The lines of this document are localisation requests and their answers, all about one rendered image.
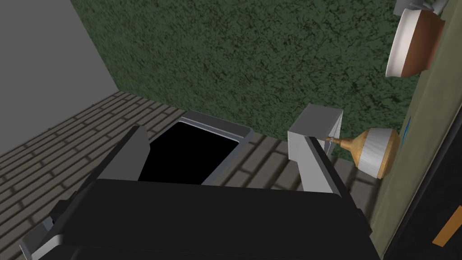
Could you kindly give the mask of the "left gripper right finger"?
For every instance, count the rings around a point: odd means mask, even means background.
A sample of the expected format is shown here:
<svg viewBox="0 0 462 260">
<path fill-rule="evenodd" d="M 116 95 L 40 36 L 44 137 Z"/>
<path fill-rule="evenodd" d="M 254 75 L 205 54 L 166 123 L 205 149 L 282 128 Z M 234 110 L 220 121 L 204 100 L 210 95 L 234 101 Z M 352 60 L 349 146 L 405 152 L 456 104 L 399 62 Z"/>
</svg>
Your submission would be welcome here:
<svg viewBox="0 0 462 260">
<path fill-rule="evenodd" d="M 323 162 L 335 144 L 329 137 L 339 138 L 343 110 L 309 104 L 287 132 L 288 157 L 299 167 L 304 191 L 340 194 Z"/>
</svg>

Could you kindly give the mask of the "gold and white bottle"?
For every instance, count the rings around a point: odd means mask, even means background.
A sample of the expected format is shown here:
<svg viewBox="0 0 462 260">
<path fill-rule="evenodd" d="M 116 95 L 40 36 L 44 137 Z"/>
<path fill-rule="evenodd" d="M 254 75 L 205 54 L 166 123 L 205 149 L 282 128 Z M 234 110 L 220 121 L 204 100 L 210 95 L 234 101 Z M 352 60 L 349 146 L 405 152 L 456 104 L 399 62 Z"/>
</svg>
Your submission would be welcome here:
<svg viewBox="0 0 462 260">
<path fill-rule="evenodd" d="M 385 128 L 368 128 L 353 139 L 328 137 L 326 140 L 350 151 L 355 166 L 377 179 L 390 173 L 400 144 L 397 131 Z"/>
</svg>

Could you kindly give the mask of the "olive green table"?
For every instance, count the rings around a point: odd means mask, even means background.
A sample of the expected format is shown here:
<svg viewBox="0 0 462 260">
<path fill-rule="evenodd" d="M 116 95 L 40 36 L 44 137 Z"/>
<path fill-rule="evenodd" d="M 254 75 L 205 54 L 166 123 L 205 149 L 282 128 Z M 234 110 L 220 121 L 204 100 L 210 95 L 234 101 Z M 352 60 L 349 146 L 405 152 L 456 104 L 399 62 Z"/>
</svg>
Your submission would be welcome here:
<svg viewBox="0 0 462 260">
<path fill-rule="evenodd" d="M 373 210 L 371 240 L 381 259 L 462 104 L 462 0 L 449 0 L 439 47 L 408 108 L 407 130 Z"/>
</svg>

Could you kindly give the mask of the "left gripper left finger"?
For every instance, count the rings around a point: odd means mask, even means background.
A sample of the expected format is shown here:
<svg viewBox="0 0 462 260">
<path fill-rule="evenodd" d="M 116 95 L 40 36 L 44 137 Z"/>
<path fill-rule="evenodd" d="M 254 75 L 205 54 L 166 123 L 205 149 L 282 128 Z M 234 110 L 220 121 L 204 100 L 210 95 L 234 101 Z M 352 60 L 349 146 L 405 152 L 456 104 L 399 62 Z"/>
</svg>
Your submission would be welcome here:
<svg viewBox="0 0 462 260">
<path fill-rule="evenodd" d="M 149 152 L 150 144 L 145 127 L 133 126 L 93 170 L 86 182 L 96 179 L 137 181 Z"/>
</svg>

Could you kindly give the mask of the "brown and white bowl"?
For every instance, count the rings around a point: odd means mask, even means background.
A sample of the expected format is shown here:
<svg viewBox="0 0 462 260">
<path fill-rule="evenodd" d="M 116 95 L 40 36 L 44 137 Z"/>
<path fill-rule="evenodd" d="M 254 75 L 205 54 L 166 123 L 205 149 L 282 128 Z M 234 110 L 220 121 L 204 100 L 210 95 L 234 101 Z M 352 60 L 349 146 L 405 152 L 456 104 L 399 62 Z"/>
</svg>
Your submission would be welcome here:
<svg viewBox="0 0 462 260">
<path fill-rule="evenodd" d="M 429 70 L 445 21 L 429 10 L 404 9 L 386 67 L 386 77 L 407 78 Z"/>
</svg>

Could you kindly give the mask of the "pale grey angular object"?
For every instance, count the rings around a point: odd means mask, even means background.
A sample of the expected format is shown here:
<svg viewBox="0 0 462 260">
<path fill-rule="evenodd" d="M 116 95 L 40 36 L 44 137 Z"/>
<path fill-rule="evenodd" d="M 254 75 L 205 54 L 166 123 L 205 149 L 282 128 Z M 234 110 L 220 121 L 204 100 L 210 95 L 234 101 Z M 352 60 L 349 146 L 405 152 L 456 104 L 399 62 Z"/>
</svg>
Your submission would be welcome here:
<svg viewBox="0 0 462 260">
<path fill-rule="evenodd" d="M 429 10 L 436 15 L 441 15 L 449 0 L 435 0 L 429 4 L 427 0 L 396 0 L 393 14 L 401 16 L 405 9 L 409 10 Z"/>
</svg>

